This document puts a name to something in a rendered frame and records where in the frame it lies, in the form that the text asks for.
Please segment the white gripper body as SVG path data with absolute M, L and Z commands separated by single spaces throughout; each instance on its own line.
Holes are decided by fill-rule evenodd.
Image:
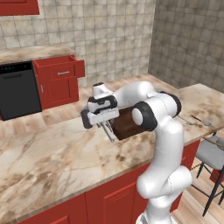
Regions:
M 98 108 L 90 110 L 84 108 L 80 112 L 81 120 L 85 129 L 91 129 L 95 124 L 117 118 L 120 115 L 118 108 Z

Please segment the red drawer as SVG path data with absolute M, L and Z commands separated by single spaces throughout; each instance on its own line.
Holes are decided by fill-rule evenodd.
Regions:
M 39 81 L 56 81 L 73 77 L 82 78 L 85 76 L 84 60 L 77 60 L 73 55 L 35 59 L 32 64 Z M 58 72 L 65 71 L 70 71 L 70 73 L 58 75 Z

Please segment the silver fork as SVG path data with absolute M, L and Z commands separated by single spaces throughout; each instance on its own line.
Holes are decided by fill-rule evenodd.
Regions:
M 186 120 L 185 118 L 183 118 L 183 117 L 181 117 L 181 116 L 179 116 L 179 115 L 178 115 L 178 117 L 179 117 L 180 119 L 182 119 L 183 121 L 185 121 L 188 125 L 194 125 L 194 124 L 195 124 L 194 122 L 190 122 L 190 121 Z

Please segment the black dishwasher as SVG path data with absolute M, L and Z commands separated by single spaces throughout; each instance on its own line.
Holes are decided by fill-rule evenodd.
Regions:
M 3 121 L 41 112 L 30 61 L 0 66 L 0 117 Z

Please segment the grey seat stool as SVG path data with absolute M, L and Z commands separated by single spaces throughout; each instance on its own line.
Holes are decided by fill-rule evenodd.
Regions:
M 215 180 L 215 185 L 210 194 L 192 185 L 193 188 L 208 197 L 202 214 L 202 216 L 205 216 L 215 197 L 220 195 L 219 204 L 224 200 L 224 137 L 217 137 L 216 133 L 213 133 L 209 138 L 205 138 L 199 144 L 196 158 L 201 161 L 196 178 L 200 176 L 202 169 L 205 168 Z

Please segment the dark-handled silver spoon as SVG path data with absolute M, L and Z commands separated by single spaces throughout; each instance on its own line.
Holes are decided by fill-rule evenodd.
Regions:
M 202 121 L 202 120 L 200 120 L 199 118 L 197 118 L 197 117 L 194 116 L 194 115 L 191 115 L 191 117 L 194 118 L 194 119 L 196 119 L 196 120 L 198 120 L 198 121 L 200 121 L 200 122 L 202 122 L 202 123 L 203 123 L 204 125 L 206 125 L 206 126 L 211 126 L 211 123 L 208 122 L 208 121 Z

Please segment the red wall cupboard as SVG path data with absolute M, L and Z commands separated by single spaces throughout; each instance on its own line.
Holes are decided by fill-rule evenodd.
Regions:
M 25 16 L 38 14 L 38 0 L 0 0 L 0 16 Z

